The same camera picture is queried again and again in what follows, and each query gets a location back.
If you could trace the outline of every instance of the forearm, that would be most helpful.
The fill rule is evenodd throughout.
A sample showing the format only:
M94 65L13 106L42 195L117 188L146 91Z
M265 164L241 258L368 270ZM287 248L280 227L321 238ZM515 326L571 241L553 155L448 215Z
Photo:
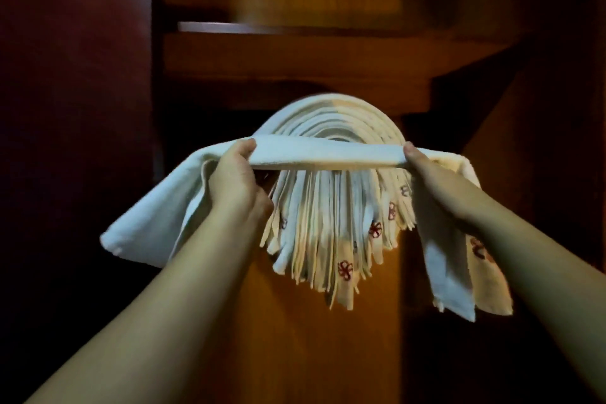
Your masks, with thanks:
M476 227L512 288L606 400L606 276L502 206Z
M254 245L214 212L133 303L31 402L165 403L182 393Z

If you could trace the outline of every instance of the fabric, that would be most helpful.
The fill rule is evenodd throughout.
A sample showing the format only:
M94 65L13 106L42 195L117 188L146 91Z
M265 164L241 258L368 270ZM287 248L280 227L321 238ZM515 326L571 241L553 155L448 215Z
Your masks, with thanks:
M472 245L431 199L413 191L402 168L402 133L380 110L351 96L316 95L284 107L253 136L253 168L281 170L261 242L276 259L276 273L325 292L330 305L352 309L373 260L383 263L383 249L397 247L398 232L417 223L440 311L470 321L476 305L512 313L507 282L481 243ZM234 142L190 155L110 226L101 236L103 247L165 265L208 215L208 178ZM465 157L422 151L479 186Z

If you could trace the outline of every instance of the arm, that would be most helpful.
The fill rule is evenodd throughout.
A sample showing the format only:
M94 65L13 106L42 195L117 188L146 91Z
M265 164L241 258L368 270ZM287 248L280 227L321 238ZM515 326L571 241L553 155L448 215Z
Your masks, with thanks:
M606 276L412 144L404 153L413 188L427 189L461 230L484 242L511 287L606 400Z
M165 403L187 385L273 205L246 158L254 140L223 156L209 186L213 208L177 256L82 347L29 403Z

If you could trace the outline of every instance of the hand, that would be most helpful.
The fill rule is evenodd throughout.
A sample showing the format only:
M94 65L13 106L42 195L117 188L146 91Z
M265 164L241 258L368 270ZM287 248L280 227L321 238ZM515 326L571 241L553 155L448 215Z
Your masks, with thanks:
M474 234L484 219L495 217L504 209L463 176L433 163L411 142L405 143L404 155L406 169L413 177L413 194L426 189L461 231Z
M252 220L262 228L273 211L273 203L257 185L254 171L248 163L256 147L254 139L237 141L219 160L208 185L213 211L219 211L237 223Z

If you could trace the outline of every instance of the rolled towel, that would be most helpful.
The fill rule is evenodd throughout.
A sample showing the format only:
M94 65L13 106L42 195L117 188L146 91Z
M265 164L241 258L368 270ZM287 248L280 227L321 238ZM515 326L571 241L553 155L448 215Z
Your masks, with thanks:
M374 106L341 94L311 96L284 107L253 134L250 164L281 170L262 246L274 270L326 292L330 306L353 308L372 261L418 223L425 264L440 311L474 321L475 306L512 313L507 282L481 243L458 231L429 199L415 198L398 127ZM178 165L101 236L113 254L164 266L208 215L208 178L235 141L200 149ZM461 155L422 151L479 187Z

